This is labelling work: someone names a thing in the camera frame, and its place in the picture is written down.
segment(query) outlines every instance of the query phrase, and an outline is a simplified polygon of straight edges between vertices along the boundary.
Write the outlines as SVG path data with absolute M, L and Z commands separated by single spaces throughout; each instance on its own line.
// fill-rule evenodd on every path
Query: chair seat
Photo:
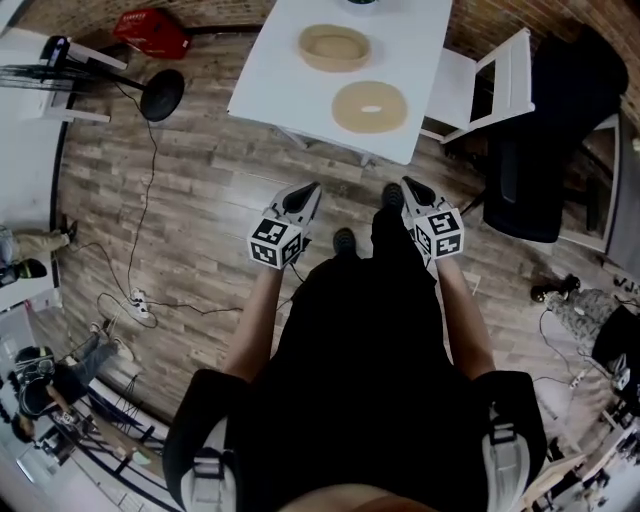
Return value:
M 476 61 L 443 49 L 425 116 L 468 130 L 475 83 Z

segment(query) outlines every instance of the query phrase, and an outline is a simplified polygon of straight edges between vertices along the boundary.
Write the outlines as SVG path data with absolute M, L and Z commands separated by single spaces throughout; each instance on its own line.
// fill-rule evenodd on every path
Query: black office chair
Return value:
M 584 25 L 575 43 L 549 36 L 535 55 L 532 95 L 536 109 L 488 131 L 484 220 L 508 235 L 555 242 L 565 199 L 597 212 L 594 182 L 586 194 L 563 189 L 563 166 L 602 121 L 619 111 L 627 69 L 615 50 Z

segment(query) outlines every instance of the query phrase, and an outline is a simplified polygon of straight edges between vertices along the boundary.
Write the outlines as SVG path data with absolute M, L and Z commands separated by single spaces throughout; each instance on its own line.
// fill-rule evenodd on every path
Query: beige oval lid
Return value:
M 371 44 L 357 30 L 337 25 L 312 25 L 302 31 L 298 49 L 312 68 L 344 73 L 362 68 L 371 56 Z
M 333 119 L 354 133 L 384 133 L 407 120 L 402 93 L 384 82 L 354 82 L 338 91 L 332 104 Z

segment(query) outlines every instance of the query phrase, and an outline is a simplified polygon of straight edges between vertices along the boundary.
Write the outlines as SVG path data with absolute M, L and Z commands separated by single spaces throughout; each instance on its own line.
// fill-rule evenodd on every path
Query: brick wall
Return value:
M 275 0 L 32 0 L 18 23 L 46 34 L 110 31 L 124 11 L 164 7 L 184 26 L 261 23 Z M 633 0 L 453 0 L 446 46 L 480 57 L 523 26 L 537 44 L 546 32 L 571 39 L 578 22 L 600 32 L 627 63 L 625 110 L 640 125 L 640 18 Z

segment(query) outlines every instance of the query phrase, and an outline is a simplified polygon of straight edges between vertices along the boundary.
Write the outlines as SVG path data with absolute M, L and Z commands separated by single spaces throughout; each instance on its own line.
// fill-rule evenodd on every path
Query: black and white cube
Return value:
M 282 269 L 302 252 L 302 229 L 293 224 L 261 217 L 247 239 L 253 261 Z
M 457 208 L 414 219 L 414 227 L 416 243 L 433 259 L 462 252 L 464 225 Z

